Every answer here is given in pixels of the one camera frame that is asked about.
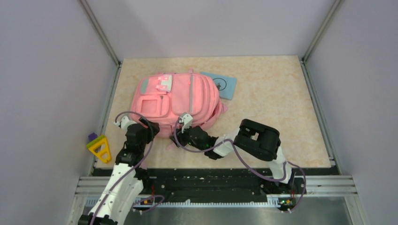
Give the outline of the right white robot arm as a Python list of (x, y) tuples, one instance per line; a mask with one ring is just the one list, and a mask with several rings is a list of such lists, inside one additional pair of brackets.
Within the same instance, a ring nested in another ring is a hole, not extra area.
[(204, 153), (212, 160), (224, 158), (230, 153), (238, 154), (242, 150), (267, 162), (272, 172), (270, 181), (275, 182), (279, 192), (288, 193), (294, 188), (292, 167), (283, 154), (280, 133), (273, 127), (243, 119), (232, 133), (215, 137), (199, 126), (187, 127), (184, 122), (178, 122), (170, 139), (177, 147), (185, 150), (189, 145), (194, 148), (193, 152)]

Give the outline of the pink student backpack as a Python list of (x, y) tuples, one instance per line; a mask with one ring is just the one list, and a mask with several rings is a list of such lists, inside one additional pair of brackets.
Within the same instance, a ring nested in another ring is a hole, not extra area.
[(192, 116), (193, 126), (207, 130), (227, 111), (227, 106), (211, 77), (189, 70), (143, 78), (136, 87), (130, 110), (158, 123), (157, 137), (169, 138), (182, 114)]

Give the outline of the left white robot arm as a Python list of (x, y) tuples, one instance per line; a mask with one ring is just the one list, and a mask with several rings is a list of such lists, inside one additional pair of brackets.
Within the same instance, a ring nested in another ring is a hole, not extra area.
[(126, 140), (117, 154), (115, 165), (99, 200), (87, 215), (81, 215), (79, 225), (122, 225), (139, 194), (149, 191), (151, 182), (140, 168), (159, 133), (158, 123), (140, 117), (137, 122), (123, 116), (114, 122), (124, 130)]

